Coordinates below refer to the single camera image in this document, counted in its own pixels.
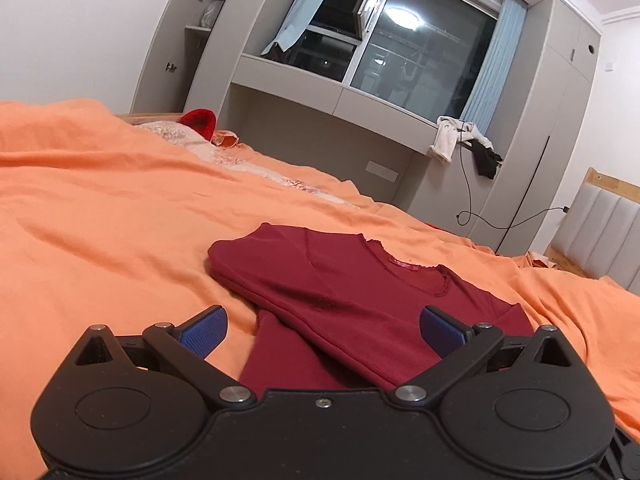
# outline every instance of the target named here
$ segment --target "padded headboard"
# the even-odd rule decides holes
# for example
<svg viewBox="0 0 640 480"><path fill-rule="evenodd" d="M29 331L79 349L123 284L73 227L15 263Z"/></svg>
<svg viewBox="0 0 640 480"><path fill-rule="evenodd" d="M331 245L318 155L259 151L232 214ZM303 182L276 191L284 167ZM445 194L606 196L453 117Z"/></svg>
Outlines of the padded headboard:
<svg viewBox="0 0 640 480"><path fill-rule="evenodd" d="M609 276L640 296L640 187L590 168L545 254L564 270Z"/></svg>

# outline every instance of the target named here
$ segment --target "blue gripper pad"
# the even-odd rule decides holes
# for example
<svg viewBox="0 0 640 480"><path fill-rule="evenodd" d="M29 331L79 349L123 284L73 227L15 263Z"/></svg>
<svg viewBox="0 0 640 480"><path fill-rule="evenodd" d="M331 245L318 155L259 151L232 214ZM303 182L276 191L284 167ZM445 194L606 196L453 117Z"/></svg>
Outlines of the blue gripper pad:
<svg viewBox="0 0 640 480"><path fill-rule="evenodd" d="M420 335L443 359L466 343L462 330L426 307L420 313Z"/></svg>
<svg viewBox="0 0 640 480"><path fill-rule="evenodd" d="M178 327L181 329L178 341L204 359L224 340L228 319L225 309L218 307L193 324L188 323L187 328Z"/></svg>

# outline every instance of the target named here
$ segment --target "wall outlet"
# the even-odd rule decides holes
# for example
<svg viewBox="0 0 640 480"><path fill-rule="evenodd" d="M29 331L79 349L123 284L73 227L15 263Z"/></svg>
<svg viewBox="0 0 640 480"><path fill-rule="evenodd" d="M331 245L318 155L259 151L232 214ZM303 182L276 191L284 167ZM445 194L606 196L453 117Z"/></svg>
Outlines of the wall outlet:
<svg viewBox="0 0 640 480"><path fill-rule="evenodd" d="M381 176L382 178L390 182L395 182L398 178L398 173L396 173L394 170L390 170L389 168L377 164L372 160L370 160L367 164L366 171L369 171L369 173L373 173L374 175Z"/></svg>

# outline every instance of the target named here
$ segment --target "red knit fabric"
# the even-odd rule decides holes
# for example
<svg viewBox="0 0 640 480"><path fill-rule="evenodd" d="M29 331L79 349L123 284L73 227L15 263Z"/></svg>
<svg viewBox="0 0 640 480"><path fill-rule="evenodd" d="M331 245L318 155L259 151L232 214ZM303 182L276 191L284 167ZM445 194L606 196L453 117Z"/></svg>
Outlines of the red knit fabric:
<svg viewBox="0 0 640 480"><path fill-rule="evenodd" d="M428 304L465 324L531 335L522 308L444 266L396 260L376 240L262 224L209 249L210 274L253 301L258 333L240 380L266 388L390 390L440 360L420 337Z"/></svg>
<svg viewBox="0 0 640 480"><path fill-rule="evenodd" d="M213 132L216 131L215 113L204 108L196 108L191 112L185 113L178 122L193 128L204 137L204 139L209 141L211 137L213 137Z"/></svg>

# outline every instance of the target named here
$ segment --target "white garment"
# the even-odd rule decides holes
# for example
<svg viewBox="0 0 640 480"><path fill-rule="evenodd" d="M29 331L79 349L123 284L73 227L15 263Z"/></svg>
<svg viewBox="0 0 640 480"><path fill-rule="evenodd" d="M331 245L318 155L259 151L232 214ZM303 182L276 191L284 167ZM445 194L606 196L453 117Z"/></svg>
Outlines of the white garment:
<svg viewBox="0 0 640 480"><path fill-rule="evenodd" d="M453 150L457 142L477 139L484 147L493 149L489 139L478 131L475 123L463 122L453 117L438 117L438 133L433 146L427 155L434 156L442 162L451 162Z"/></svg>

